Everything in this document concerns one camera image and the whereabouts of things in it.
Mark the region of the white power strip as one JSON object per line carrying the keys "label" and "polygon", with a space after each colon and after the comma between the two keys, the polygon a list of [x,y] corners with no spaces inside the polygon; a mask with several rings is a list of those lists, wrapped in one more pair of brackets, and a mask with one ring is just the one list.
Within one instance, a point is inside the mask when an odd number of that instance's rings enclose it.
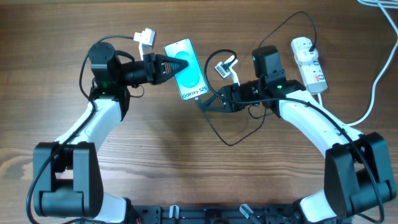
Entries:
{"label": "white power strip", "polygon": [[[300,49],[309,49],[310,51],[313,44],[306,37],[298,37],[291,41],[291,47],[293,53],[296,53]],[[298,69],[304,86],[312,95],[320,94],[328,88],[319,60],[315,60],[309,65],[298,65]]]}

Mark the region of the white USB charger plug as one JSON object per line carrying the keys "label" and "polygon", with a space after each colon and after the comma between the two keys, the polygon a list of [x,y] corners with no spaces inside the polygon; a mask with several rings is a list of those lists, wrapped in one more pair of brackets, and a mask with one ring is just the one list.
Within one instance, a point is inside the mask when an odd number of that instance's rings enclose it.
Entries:
{"label": "white USB charger plug", "polygon": [[294,53],[294,58],[297,65],[309,65],[313,61],[318,60],[318,51],[314,49],[313,51],[309,51],[309,49],[300,49]]}

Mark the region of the smartphone with turquoise screen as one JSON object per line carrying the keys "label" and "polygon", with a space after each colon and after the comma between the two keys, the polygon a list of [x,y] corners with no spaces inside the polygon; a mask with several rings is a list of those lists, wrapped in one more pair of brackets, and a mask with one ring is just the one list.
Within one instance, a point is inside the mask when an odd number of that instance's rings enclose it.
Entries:
{"label": "smartphone with turquoise screen", "polygon": [[189,38],[176,41],[164,47],[169,57],[186,60],[188,67],[175,75],[175,81],[183,101],[188,101],[208,93],[208,86]]}

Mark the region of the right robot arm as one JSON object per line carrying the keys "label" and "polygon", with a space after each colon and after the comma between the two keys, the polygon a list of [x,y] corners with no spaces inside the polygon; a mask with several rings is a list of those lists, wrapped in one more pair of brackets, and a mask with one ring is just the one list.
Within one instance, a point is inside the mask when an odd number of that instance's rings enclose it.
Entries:
{"label": "right robot arm", "polygon": [[341,222],[365,217],[397,195],[396,183],[385,139],[378,133],[363,134],[340,121],[316,102],[297,80],[288,80],[274,46],[252,52],[256,79],[234,82],[214,91],[220,111],[234,113],[247,105],[263,105],[294,125],[325,158],[323,189],[294,203],[297,223]]}

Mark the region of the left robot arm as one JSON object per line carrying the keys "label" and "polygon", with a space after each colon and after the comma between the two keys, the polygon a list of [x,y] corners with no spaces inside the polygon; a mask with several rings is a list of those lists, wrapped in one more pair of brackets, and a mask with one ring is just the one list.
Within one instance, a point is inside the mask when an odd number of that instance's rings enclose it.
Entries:
{"label": "left robot arm", "polygon": [[128,198],[104,192],[97,151],[107,135],[124,119],[128,88],[160,85],[188,66],[186,60],[144,54],[135,60],[106,40],[92,45],[85,56],[94,74],[87,109],[53,142],[40,142],[33,154],[34,179],[26,199],[26,213],[67,218],[69,223],[139,223],[141,216]]}

